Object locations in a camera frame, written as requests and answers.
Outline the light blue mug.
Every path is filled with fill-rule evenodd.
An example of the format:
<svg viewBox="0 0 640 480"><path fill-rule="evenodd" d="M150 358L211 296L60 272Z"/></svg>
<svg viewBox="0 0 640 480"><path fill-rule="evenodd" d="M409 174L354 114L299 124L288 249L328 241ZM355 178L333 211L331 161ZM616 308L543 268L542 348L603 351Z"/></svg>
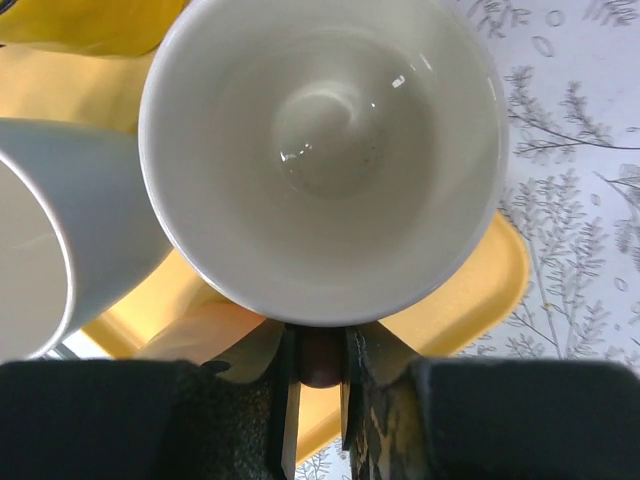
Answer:
<svg viewBox="0 0 640 480"><path fill-rule="evenodd" d="M134 136L2 119L2 360L44 355L144 281L170 250Z"/></svg>

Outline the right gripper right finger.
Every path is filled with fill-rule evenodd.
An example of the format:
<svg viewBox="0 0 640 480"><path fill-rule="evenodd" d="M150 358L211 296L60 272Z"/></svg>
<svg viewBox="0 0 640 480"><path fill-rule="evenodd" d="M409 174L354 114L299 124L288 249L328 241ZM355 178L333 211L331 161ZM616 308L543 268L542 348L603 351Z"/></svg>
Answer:
<svg viewBox="0 0 640 480"><path fill-rule="evenodd" d="M356 479L635 479L639 379L605 361L425 357L345 331L343 446Z"/></svg>

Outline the pink mug cream inside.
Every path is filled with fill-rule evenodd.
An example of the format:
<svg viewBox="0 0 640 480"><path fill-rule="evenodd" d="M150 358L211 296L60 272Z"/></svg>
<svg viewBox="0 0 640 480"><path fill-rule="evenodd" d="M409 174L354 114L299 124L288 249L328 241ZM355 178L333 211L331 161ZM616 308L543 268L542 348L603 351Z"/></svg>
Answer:
<svg viewBox="0 0 640 480"><path fill-rule="evenodd" d="M172 245L233 302L305 327L313 387L339 382L338 328L464 263L509 155L501 80L450 1L194 1L138 127Z"/></svg>

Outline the yellow glass mug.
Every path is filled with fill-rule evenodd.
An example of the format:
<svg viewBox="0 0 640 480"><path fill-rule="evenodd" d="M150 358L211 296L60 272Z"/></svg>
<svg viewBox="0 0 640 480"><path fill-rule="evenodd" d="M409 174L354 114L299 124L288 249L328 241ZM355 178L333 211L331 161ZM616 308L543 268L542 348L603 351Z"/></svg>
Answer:
<svg viewBox="0 0 640 480"><path fill-rule="evenodd" d="M1 3L1 44L98 57L155 49L183 0L18 0Z"/></svg>

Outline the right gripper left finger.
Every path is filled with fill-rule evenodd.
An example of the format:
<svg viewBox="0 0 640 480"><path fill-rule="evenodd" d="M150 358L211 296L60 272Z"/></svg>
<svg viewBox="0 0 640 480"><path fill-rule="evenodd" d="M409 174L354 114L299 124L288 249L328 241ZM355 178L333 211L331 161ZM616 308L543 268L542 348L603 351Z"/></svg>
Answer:
<svg viewBox="0 0 640 480"><path fill-rule="evenodd" d="M1 367L5 479L291 479L295 333L265 322L215 358Z"/></svg>

